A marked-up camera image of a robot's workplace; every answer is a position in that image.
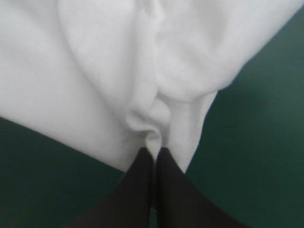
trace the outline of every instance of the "dark green surface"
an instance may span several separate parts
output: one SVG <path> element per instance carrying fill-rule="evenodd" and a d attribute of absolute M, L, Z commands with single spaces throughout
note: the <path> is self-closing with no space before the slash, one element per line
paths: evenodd
<path fill-rule="evenodd" d="M 304 227 L 303 24 L 302 9 L 219 93 L 187 172 L 250 227 Z M 0 142 L 0 228 L 59 227 L 122 174 L 3 119 Z"/>

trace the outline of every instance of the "white fabric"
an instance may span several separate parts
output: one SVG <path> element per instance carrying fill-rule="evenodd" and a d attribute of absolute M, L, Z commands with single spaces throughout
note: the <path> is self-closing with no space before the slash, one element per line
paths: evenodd
<path fill-rule="evenodd" d="M 183 171 L 218 90 L 304 0 L 0 0 L 0 116 L 126 170 Z"/>

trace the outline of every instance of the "white cloth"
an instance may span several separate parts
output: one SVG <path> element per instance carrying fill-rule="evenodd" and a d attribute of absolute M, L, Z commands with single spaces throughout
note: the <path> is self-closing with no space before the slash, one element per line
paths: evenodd
<path fill-rule="evenodd" d="M 304 0 L 0 0 L 0 116 L 120 170 L 186 170 L 218 90 Z"/>

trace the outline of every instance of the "white garment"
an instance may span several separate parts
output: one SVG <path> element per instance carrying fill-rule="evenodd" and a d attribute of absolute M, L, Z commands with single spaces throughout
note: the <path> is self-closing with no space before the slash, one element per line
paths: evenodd
<path fill-rule="evenodd" d="M 304 0 L 0 0 L 0 116 L 120 170 L 183 171 L 218 90 Z"/>

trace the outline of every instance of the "green background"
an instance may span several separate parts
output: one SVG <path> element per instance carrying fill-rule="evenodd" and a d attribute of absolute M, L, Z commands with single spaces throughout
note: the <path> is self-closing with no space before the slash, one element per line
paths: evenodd
<path fill-rule="evenodd" d="M 219 92 L 187 171 L 201 192 L 249 227 L 304 227 L 303 25 L 304 9 Z M 60 227 L 121 175 L 0 119 L 0 228 Z"/>

